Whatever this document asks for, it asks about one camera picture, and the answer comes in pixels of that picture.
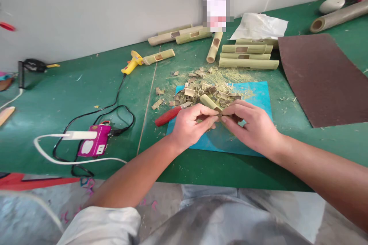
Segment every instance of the white round object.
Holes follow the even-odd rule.
[[[323,14],[328,14],[337,11],[345,4],[345,0],[326,0],[319,7],[319,11]]]

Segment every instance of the green workbench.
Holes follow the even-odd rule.
[[[288,20],[285,36],[310,34],[309,26],[318,17],[322,1],[268,11],[267,15]],[[228,41],[240,19],[229,23],[222,44]],[[361,17],[327,30],[348,58],[362,71],[368,68],[366,47],[368,21]],[[200,66],[209,68],[205,60],[212,39],[202,39],[182,45],[174,42],[152,47],[148,42],[122,47],[75,60],[60,63],[60,67],[45,73],[26,72],[26,90],[11,104],[15,113],[0,128],[0,171],[42,175],[70,176],[70,165],[57,165],[43,158],[33,146],[36,136],[62,133],[68,122],[81,114],[95,111],[113,103],[122,79],[121,69],[131,59],[130,51],[142,56],[173,48],[176,56],[151,66],[140,66],[127,76],[119,104],[127,105],[135,114],[134,126],[119,137],[111,137],[105,157],[131,160],[137,154],[164,137],[167,126],[156,128],[154,120],[167,111],[168,105],[152,110],[157,101],[155,88],[166,88],[165,96],[173,95],[178,84],[184,84],[185,75]],[[273,51],[271,59],[279,59]],[[179,77],[170,77],[171,71],[180,71]],[[298,140],[328,150],[354,162],[368,166],[368,124],[351,124],[313,129],[285,78],[282,65],[275,71],[240,70],[238,82],[267,81],[272,114],[278,130]],[[0,105],[18,93],[17,84],[0,93]],[[87,130],[97,114],[77,120],[70,130]],[[115,127],[130,123],[130,115],[121,108],[105,117]],[[50,155],[57,138],[41,140],[41,146]],[[58,155],[73,160],[78,141],[63,141]],[[86,164],[96,178],[106,179],[121,167],[117,161]],[[294,175],[266,158],[188,149],[160,176],[159,181],[198,185],[262,188],[294,191],[311,189]]]

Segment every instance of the black power cable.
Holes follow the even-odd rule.
[[[115,130],[115,131],[112,131],[112,136],[119,136],[121,133],[123,133],[124,131],[128,130],[135,122],[135,116],[134,114],[129,110],[129,108],[126,106],[126,105],[118,105],[117,107],[115,107],[114,109],[112,109],[111,111],[107,112],[107,113],[104,113],[104,114],[101,114],[97,117],[97,119],[95,120],[95,122],[93,123],[93,125],[95,125],[99,119],[104,116],[104,115],[107,115],[107,114],[110,114],[111,112],[114,112],[116,109],[120,108],[120,107],[125,107],[127,109],[127,111],[131,114],[131,116],[133,117],[131,123],[129,126],[125,127],[125,128],[122,128],[122,129],[118,129],[118,130]],[[82,142],[83,140],[81,140],[78,144],[78,149],[77,149],[77,152],[79,152],[79,149],[81,148],[81,145],[82,145]],[[76,162],[78,159],[78,154],[76,155],[75,159],[74,159],[74,162]],[[75,167],[78,167],[82,170],[84,170],[85,172],[87,172],[89,174],[89,176],[86,176],[86,175],[83,175],[84,177],[94,177],[94,174],[86,169],[85,167],[81,166],[81,165],[72,165],[72,168],[71,168],[71,173],[73,176],[75,177],[80,177],[80,175],[77,175],[75,172],[74,172],[74,169]]]
[[[107,108],[109,108],[109,107],[112,107],[112,106],[114,106],[115,104],[117,104],[117,102],[118,102],[118,98],[119,98],[119,94],[120,94],[120,90],[121,90],[121,88],[122,88],[122,85],[123,85],[123,83],[124,83],[124,80],[125,80],[125,77],[126,77],[126,76],[127,76],[127,74],[124,74],[124,75],[123,75],[122,82],[120,83],[120,86],[119,86],[119,89],[118,89],[118,92],[117,92],[117,95],[116,95],[116,98],[115,98],[115,102],[114,102],[113,104],[108,105],[108,106],[106,106],[106,107],[104,107],[104,108],[101,108],[101,109],[99,109],[99,110],[96,110],[96,111],[93,111],[93,112],[86,113],[86,114],[83,114],[83,115],[80,115],[80,116],[75,117],[75,118],[74,118],[74,119],[72,119],[72,120],[69,122],[69,124],[66,126],[66,128],[64,129],[63,134],[65,134],[65,133],[68,131],[69,127],[71,126],[71,124],[72,124],[75,120],[77,120],[77,119],[79,119],[79,118],[81,118],[81,117],[84,117],[84,116],[88,116],[88,115],[95,114],[95,113],[97,113],[97,112],[100,112],[100,111],[102,111],[102,110],[105,110],[105,109],[107,109]],[[130,127],[133,125],[133,123],[134,123],[134,121],[135,121],[135,117],[134,117],[134,114],[133,114],[133,113],[128,109],[128,107],[126,107],[125,105],[119,105],[119,106],[115,107],[113,110],[111,110],[111,111],[109,111],[109,112],[107,112],[107,113],[105,113],[105,114],[102,114],[102,115],[98,116],[98,117],[97,117],[97,119],[95,120],[94,124],[96,124],[96,122],[98,121],[98,119],[99,119],[101,116],[106,115],[106,114],[109,114],[109,113],[113,112],[114,110],[116,110],[117,108],[122,107],[122,106],[124,106],[124,107],[128,110],[128,112],[133,116],[132,123],[131,123],[128,127],[125,127],[125,128],[123,128],[123,129],[119,129],[119,130],[117,130],[117,131],[121,131],[119,134],[121,134],[122,132],[126,131],[128,128],[130,128]],[[56,151],[57,151],[57,148],[58,148],[58,146],[59,146],[59,144],[60,144],[61,140],[62,140],[62,137],[57,141],[56,145],[54,146],[54,149],[53,149],[53,157],[54,157],[55,159],[60,160],[60,161],[63,161],[63,162],[70,162],[70,161],[65,160],[65,159],[63,159],[63,158],[60,158],[60,157],[58,157],[58,156],[56,155]],[[81,146],[82,142],[83,142],[83,140],[81,140],[81,141],[79,142],[78,150],[77,150],[77,154],[76,154],[76,157],[75,157],[75,159],[74,159],[74,162],[75,162],[75,161],[77,160],[77,158],[78,158],[78,151],[79,151],[79,148],[80,148],[80,146]],[[88,173],[88,175],[82,175],[82,176],[85,176],[85,177],[93,177],[93,176],[94,176],[94,174],[93,174],[91,171],[89,171],[88,169],[86,169],[85,167],[83,167],[83,166],[81,166],[81,165],[73,165],[73,166],[72,166],[72,171],[71,171],[71,173],[72,173],[72,175],[73,175],[73,176],[80,177],[80,176],[77,176],[77,175],[74,173],[74,166],[78,166],[79,168],[81,168],[82,170],[84,170],[86,173]]]

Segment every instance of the hand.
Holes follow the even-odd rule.
[[[219,113],[200,103],[181,110],[176,116],[174,130],[170,134],[175,140],[180,152],[198,142],[199,138],[210,128],[214,128],[214,122],[219,118]]]
[[[235,100],[226,107],[222,121],[246,146],[272,160],[283,150],[284,136],[278,132],[273,122],[262,108],[243,100]],[[241,127],[238,122],[245,120]]]

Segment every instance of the white shirt sleeve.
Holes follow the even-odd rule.
[[[135,245],[141,216],[135,208],[88,207],[80,211],[57,245]]]

